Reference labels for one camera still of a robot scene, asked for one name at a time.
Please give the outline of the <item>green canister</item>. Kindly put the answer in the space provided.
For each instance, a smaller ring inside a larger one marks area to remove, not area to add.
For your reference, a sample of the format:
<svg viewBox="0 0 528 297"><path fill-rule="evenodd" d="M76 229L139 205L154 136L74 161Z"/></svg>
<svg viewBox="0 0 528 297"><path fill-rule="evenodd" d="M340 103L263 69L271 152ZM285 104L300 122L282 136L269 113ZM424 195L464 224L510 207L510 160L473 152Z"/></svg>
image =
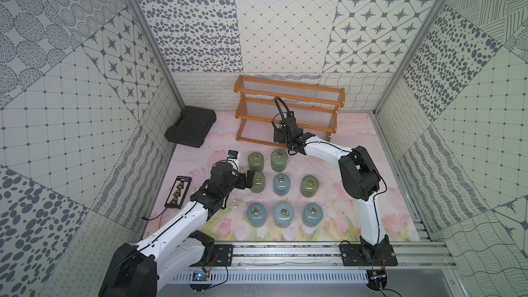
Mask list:
<svg viewBox="0 0 528 297"><path fill-rule="evenodd" d="M301 180L301 195L307 198L314 197L320 187L320 182L313 175L306 175Z"/></svg>
<svg viewBox="0 0 528 297"><path fill-rule="evenodd" d="M271 168L277 173L283 172L287 168L288 154L284 149L272 151L270 156Z"/></svg>
<svg viewBox="0 0 528 297"><path fill-rule="evenodd" d="M264 165L265 165L265 159L264 159L264 156L262 153L260 152L252 152L248 157L247 157L247 164L249 166L249 169L250 170L255 170L255 171L259 171L259 172L262 172L263 171L263 168L264 168Z"/></svg>
<svg viewBox="0 0 528 297"><path fill-rule="evenodd" d="M265 182L265 175L261 171L255 171L253 180L252 180L252 187L251 191L253 193L261 193L265 189L266 182Z"/></svg>

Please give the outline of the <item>blue canister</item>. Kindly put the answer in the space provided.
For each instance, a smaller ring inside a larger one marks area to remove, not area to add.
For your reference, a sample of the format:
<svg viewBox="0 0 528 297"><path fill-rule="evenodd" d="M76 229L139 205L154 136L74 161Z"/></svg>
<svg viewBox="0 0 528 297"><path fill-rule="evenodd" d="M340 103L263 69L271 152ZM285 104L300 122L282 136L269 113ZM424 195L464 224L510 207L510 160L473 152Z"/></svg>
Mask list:
<svg viewBox="0 0 528 297"><path fill-rule="evenodd" d="M266 223L267 210L261 203L253 203L248 207L246 217L252 227L260 228Z"/></svg>
<svg viewBox="0 0 528 297"><path fill-rule="evenodd" d="M287 202L279 202L273 211L274 223L279 228L288 228L294 219L294 208Z"/></svg>
<svg viewBox="0 0 528 297"><path fill-rule="evenodd" d="M291 180L283 173L276 175L273 179L273 191L278 196L285 196L290 191Z"/></svg>
<svg viewBox="0 0 528 297"><path fill-rule="evenodd" d="M323 219L323 209L316 203L308 203L302 213L302 221L308 227L316 227Z"/></svg>

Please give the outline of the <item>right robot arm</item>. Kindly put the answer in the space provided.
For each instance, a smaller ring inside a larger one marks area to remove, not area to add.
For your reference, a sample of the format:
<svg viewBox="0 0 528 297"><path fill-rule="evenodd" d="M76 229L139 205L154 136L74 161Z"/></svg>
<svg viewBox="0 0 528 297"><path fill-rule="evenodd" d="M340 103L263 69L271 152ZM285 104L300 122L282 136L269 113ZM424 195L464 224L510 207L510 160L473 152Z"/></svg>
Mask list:
<svg viewBox="0 0 528 297"><path fill-rule="evenodd" d="M389 250L390 241L378 210L378 196L382 194L379 184L383 179L368 151L361 146L342 147L325 141L304 132L293 114L279 115L279 122L272 124L276 143L286 145L290 155L312 156L339 168L343 188L356 201L360 216L362 256L366 261L376 262Z"/></svg>

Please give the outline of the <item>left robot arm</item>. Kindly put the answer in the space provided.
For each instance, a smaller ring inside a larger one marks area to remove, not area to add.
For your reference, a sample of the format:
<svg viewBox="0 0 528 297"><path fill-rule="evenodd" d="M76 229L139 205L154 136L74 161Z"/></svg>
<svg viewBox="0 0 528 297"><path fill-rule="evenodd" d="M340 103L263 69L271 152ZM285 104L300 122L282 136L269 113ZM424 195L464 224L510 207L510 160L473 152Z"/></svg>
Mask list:
<svg viewBox="0 0 528 297"><path fill-rule="evenodd" d="M213 261L214 239L201 232L234 189L251 188L254 170L240 173L235 160L215 163L210 178L181 211L148 238L122 244L114 253L99 296L156 296L191 265Z"/></svg>

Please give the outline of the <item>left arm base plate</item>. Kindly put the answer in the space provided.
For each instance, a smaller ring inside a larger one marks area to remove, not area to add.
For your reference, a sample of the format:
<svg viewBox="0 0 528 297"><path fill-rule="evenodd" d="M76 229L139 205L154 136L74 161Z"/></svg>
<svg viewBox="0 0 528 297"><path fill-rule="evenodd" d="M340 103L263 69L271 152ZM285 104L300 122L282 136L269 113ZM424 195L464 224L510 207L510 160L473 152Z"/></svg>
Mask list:
<svg viewBox="0 0 528 297"><path fill-rule="evenodd" d="M234 246L232 244L214 244L206 246L201 263L202 267L230 267Z"/></svg>

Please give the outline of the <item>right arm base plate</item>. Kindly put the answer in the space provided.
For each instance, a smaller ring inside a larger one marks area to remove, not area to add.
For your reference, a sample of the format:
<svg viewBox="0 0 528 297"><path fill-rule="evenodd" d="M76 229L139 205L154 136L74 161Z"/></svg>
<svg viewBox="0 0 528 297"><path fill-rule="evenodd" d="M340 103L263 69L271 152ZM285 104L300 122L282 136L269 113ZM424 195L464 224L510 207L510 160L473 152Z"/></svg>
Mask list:
<svg viewBox="0 0 528 297"><path fill-rule="evenodd" d="M344 266L382 268L399 264L393 246L385 241L376 246L368 243L341 243L338 247Z"/></svg>

